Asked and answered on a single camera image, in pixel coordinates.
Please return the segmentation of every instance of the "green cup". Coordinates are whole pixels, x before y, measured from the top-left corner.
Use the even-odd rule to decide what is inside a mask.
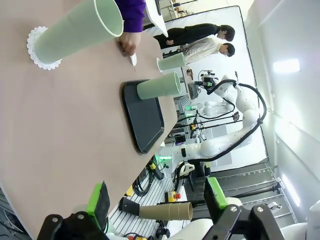
[[[119,37],[123,30],[123,19],[114,0],[84,0],[42,33],[34,49],[40,60],[50,64]]]
[[[157,58],[156,61],[160,71],[179,68],[186,65],[185,56],[182,52],[173,56],[166,57],[165,59],[161,60]]]
[[[141,99],[181,94],[180,78],[176,72],[139,83],[136,91]]]

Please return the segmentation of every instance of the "person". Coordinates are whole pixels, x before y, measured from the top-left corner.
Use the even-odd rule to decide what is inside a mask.
[[[220,41],[209,37],[191,43],[186,48],[187,51],[183,52],[186,64],[193,63],[211,54],[221,53],[232,57],[236,51],[231,43],[222,44]]]
[[[132,56],[140,43],[143,28],[145,0],[115,0],[124,20],[119,44],[124,53]]]
[[[154,36],[158,40],[161,49],[192,44],[209,35],[217,35],[219,39],[225,39],[231,42],[235,37],[235,29],[229,25],[217,26],[210,23],[202,23],[185,28],[171,28],[168,31],[168,37],[165,35]]]

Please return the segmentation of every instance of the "black tray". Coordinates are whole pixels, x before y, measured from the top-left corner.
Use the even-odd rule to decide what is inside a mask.
[[[141,100],[137,85],[146,80],[127,81],[122,89],[122,101],[137,149],[147,154],[164,133],[165,123],[158,98]]]

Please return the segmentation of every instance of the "purple sleeve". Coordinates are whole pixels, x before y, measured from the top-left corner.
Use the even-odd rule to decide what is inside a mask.
[[[115,0],[124,20],[123,31],[127,33],[142,32],[145,0]]]

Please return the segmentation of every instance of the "screw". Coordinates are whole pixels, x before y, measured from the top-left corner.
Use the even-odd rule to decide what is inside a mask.
[[[236,206],[232,206],[232,207],[230,207],[230,210],[231,210],[232,212],[236,212],[236,211],[237,211],[237,207],[236,207]]]

